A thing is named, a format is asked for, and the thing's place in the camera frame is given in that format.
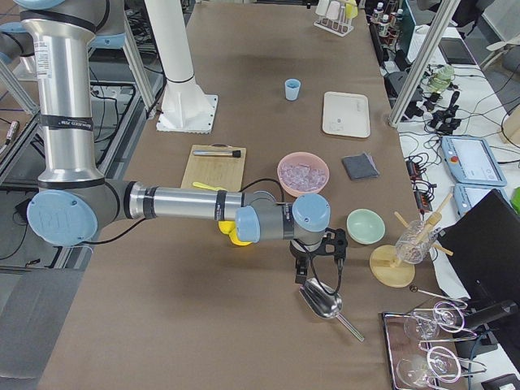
pink bowl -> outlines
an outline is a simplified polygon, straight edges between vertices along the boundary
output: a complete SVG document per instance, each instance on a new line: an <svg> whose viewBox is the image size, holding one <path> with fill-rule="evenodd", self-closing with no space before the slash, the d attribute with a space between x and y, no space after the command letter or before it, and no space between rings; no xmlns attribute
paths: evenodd
<svg viewBox="0 0 520 390"><path fill-rule="evenodd" d="M301 188L294 188L298 187L297 184L286 183L284 181L284 174L282 173L282 168L285 167L285 170L287 170L289 166L308 167L309 170L313 173L309 173L307 175L307 178L305 178L305 175L302 174L301 179L311 180L309 175L317 174L320 178L320 180L318 180L318 185L313 186L312 189L310 189L309 191L302 191ZM293 195L294 197L300 197L301 195L304 195L306 193L319 193L323 189L323 187L325 187L330 177L330 172L328 170L327 164L320 157L307 152L295 152L288 154L287 156L282 158L278 163L276 173L278 174L279 182L282 184L284 190L289 195Z"/></svg>

glass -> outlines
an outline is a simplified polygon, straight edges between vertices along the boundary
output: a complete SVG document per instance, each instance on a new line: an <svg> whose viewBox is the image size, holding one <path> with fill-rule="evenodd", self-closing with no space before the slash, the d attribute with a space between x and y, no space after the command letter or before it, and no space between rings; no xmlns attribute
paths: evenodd
<svg viewBox="0 0 520 390"><path fill-rule="evenodd" d="M465 329L466 322L460 307L451 301L439 301L431 309L417 308L408 313L405 320L405 334L411 339L422 342L473 340L477 335L470 329ZM465 332L467 336L457 338L437 339L440 329L448 333Z"/></svg>
<svg viewBox="0 0 520 390"><path fill-rule="evenodd" d="M456 382L462 376L459 359L445 347L436 346L427 351L426 357L413 354L397 363L397 376L411 388L437 388L437 380Z"/></svg>
<svg viewBox="0 0 520 390"><path fill-rule="evenodd" d="M424 229L424 222L412 221L401 234L396 243L396 255L402 262L419 264L427 255L431 245L437 239L435 233L431 233L427 240L417 242L418 234Z"/></svg>

white pillar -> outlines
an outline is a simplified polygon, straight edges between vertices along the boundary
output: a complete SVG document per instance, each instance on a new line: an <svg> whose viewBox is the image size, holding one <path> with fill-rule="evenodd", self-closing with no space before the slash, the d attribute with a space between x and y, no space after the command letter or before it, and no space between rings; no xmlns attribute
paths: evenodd
<svg viewBox="0 0 520 390"><path fill-rule="evenodd" d="M205 95L195 81L180 1L145 0L145 4L167 77L157 129L211 132L218 98Z"/></svg>
<svg viewBox="0 0 520 390"><path fill-rule="evenodd" d="M419 85L424 71L430 62L430 58L439 46L440 38L442 38L444 31L446 31L449 21L452 19L460 1L461 0L449 0L440 4L439 10L433 19L433 22L431 22L431 27L424 38L424 43L421 46L417 58L412 64L403 88L401 89L399 97L393 105L392 112L388 118L388 123L393 128L397 128L397 125L406 111L406 107L410 104L415 89Z"/></svg>

white tray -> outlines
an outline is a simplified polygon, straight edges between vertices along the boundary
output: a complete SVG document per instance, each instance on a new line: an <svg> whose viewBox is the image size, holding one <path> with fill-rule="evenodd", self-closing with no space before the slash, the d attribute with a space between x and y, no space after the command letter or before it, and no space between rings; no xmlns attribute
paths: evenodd
<svg viewBox="0 0 520 390"><path fill-rule="evenodd" d="M335 136L367 138L371 134L368 98L354 93L326 92L322 129Z"/></svg>

tablet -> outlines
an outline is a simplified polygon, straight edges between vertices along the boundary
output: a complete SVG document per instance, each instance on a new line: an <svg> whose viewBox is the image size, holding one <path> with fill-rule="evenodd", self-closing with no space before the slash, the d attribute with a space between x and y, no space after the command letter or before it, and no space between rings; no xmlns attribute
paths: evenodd
<svg viewBox="0 0 520 390"><path fill-rule="evenodd" d="M466 213L488 195L492 189L496 189L504 199L507 199L507 195L502 187L456 183L455 187L453 187L453 198L457 205L459 217L466 215Z"/></svg>
<svg viewBox="0 0 520 390"><path fill-rule="evenodd" d="M444 160L456 181L505 187L507 180L486 140L474 136L443 136Z"/></svg>
<svg viewBox="0 0 520 390"><path fill-rule="evenodd" d="M473 55L460 38L442 38L439 49L447 63L476 65Z"/></svg>

